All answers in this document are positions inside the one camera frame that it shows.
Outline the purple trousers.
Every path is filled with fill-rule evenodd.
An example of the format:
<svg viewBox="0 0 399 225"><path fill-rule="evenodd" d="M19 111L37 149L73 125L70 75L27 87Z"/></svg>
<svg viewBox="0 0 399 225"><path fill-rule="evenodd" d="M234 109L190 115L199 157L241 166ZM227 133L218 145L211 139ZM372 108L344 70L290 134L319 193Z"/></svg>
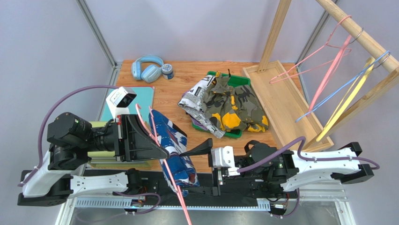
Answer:
<svg viewBox="0 0 399 225"><path fill-rule="evenodd" d="M206 119L205 114L203 112L200 99L194 96L193 94L188 94L188 97L185 97L187 93L188 91L182 95L182 100L188 99L193 103L189 102L188 105L184 105L183 106L184 111L186 112L186 114L192 116L197 122L199 122L204 129L209 130L210 125L208 123L208 119Z"/></svg>

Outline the blue white patterned garment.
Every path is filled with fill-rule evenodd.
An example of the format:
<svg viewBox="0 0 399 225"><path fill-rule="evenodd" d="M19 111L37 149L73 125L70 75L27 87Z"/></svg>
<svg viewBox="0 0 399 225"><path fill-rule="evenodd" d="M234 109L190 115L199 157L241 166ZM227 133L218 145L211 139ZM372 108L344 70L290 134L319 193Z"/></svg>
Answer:
<svg viewBox="0 0 399 225"><path fill-rule="evenodd" d="M161 112L152 109L148 115L155 127L152 133L156 134L160 146L169 153L167 159L159 160L165 180L173 192L176 192L169 173L175 181L176 186L180 186L182 195L188 195L186 188L199 187L200 182L196 169L190 157L180 157L179 154L187 151L187 134L182 131L170 119Z"/></svg>

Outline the newspaper print garment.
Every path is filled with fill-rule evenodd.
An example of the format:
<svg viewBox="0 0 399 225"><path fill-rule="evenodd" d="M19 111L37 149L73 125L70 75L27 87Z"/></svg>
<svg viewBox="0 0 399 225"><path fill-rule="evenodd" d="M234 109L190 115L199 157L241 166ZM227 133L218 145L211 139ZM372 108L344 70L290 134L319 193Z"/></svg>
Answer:
<svg viewBox="0 0 399 225"><path fill-rule="evenodd" d="M221 131L206 117L202 105L204 94L214 79L213 75L207 75L202 78L182 95L177 105L190 115L193 124L203 131L209 131L217 138L222 138L225 135L225 131Z"/></svg>

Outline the yellow camouflage garment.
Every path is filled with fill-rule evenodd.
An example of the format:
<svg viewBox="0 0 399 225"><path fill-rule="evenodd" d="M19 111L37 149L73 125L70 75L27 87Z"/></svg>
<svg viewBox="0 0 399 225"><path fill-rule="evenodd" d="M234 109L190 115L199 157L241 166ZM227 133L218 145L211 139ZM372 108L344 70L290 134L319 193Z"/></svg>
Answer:
<svg viewBox="0 0 399 225"><path fill-rule="evenodd" d="M202 97L205 116L221 131L247 130L265 132L268 119L252 88L248 84L229 84L232 75L217 71Z"/></svg>

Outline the yellow clothes hanger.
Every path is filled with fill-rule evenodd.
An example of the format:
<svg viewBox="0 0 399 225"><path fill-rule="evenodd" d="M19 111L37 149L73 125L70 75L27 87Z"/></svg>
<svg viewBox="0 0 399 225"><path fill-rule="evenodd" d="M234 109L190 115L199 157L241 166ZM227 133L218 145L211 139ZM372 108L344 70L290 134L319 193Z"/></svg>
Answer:
<svg viewBox="0 0 399 225"><path fill-rule="evenodd" d="M344 97L341 99L340 103L337 105L336 109L332 113L331 117L327 121L321 133L316 137L316 142L321 141L322 138L326 136L327 132L330 131L333 125L336 124L339 117L345 112L349 104L354 100L357 93L360 91L364 83L367 81L370 73L374 68L374 64L375 64L375 59L373 57L367 59L366 64L364 66L364 69L366 70L364 72L361 72L361 74L357 78L355 78L353 82L350 82L351 86L345 93Z"/></svg>

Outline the blue wire hanger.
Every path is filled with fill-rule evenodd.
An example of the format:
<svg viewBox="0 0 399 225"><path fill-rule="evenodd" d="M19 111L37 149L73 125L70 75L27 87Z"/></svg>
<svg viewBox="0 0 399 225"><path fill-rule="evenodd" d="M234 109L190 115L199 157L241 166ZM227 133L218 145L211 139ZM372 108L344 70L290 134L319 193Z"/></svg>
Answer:
<svg viewBox="0 0 399 225"><path fill-rule="evenodd" d="M310 115L311 113L315 112L319 107L321 107L324 103L326 103L329 99L331 99L334 95L336 95L339 91L341 91L343 88L345 88L346 86L348 86L349 84L352 84L355 82L355 80L357 78L359 78L360 76L364 75L367 70L373 70L374 65L381 60L382 58L387 59L389 56L391 55L390 51L386 51L385 53L383 53L380 57L378 57L377 59L373 59L371 62L367 62L365 64L365 67L363 68L363 70L358 73L357 75L355 75L352 79L350 79L349 81L347 81L345 84L343 84L341 87L339 87L336 91L334 91L333 93L331 93L329 96L327 96L325 99L321 100L318 104L316 104L311 110L310 112L306 112L304 115L300 116L295 123L299 122L302 118Z"/></svg>

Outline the thick pink hanger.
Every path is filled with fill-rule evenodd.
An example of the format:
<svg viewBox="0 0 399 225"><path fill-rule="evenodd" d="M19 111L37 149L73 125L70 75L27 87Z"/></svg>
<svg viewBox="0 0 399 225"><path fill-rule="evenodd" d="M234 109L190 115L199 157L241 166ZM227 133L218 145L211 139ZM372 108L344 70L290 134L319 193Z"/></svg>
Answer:
<svg viewBox="0 0 399 225"><path fill-rule="evenodd" d="M335 58L333 59L330 67L328 68L325 76L323 77L323 80L321 81L318 89L316 90L316 93L309 105L308 108L308 113L312 112L313 109L315 109L315 104L317 99L319 98L319 96L321 95L321 93L323 92L324 88L326 87L326 85L328 84L329 80L331 79L333 73L335 72L335 70L337 69L337 66L340 64L341 59L343 58L345 51L347 50L348 46L353 43L354 41L356 41L360 35L363 33L364 28L361 29L361 31L359 32L359 34L356 36L356 38L354 38L354 40L351 41L351 36L348 36L346 41L344 42L344 44L341 46L340 50L338 51L337 55L335 56Z"/></svg>

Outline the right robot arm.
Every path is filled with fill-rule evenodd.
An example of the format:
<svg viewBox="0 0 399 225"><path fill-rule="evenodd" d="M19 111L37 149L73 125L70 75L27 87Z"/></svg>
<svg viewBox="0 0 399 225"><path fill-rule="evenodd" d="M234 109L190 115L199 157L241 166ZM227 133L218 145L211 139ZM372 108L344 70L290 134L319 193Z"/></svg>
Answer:
<svg viewBox="0 0 399 225"><path fill-rule="evenodd" d="M379 166L360 157L362 149L352 142L336 151L302 152L303 136L281 149L259 141L249 141L245 154L236 156L231 146L214 148L208 139L183 156L207 155L212 168L212 185L190 187L189 191L208 196L220 196L222 185L249 187L253 196L281 198L298 188L320 181L338 180L341 184L356 184L369 180Z"/></svg>

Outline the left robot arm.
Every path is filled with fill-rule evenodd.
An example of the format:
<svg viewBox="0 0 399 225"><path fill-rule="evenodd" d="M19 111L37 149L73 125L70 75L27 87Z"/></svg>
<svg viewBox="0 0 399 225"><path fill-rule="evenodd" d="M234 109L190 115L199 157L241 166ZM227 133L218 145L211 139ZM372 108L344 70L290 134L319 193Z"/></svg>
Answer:
<svg viewBox="0 0 399 225"><path fill-rule="evenodd" d="M48 125L50 143L42 166L21 174L19 206L55 206L68 199L97 193L126 193L142 189L139 171L79 176L77 169L91 160L90 152L113 152L121 162L166 159L169 154L157 144L136 114L123 114L102 127L66 112Z"/></svg>

